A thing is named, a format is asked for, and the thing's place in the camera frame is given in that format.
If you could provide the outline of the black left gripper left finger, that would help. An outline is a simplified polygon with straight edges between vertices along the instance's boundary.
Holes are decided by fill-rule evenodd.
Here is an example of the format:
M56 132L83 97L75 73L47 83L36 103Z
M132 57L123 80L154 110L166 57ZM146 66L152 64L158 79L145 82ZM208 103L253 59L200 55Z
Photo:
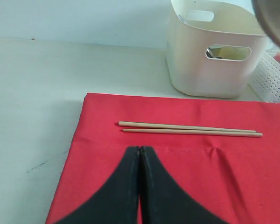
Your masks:
M128 147L111 176L86 202L55 224L135 224L140 148Z

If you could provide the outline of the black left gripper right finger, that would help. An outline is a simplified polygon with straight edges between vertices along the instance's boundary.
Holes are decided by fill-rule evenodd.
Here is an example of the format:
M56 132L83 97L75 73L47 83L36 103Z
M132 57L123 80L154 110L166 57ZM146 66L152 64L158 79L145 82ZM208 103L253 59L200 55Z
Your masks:
M225 224L187 194L152 147L139 148L139 197L143 224Z

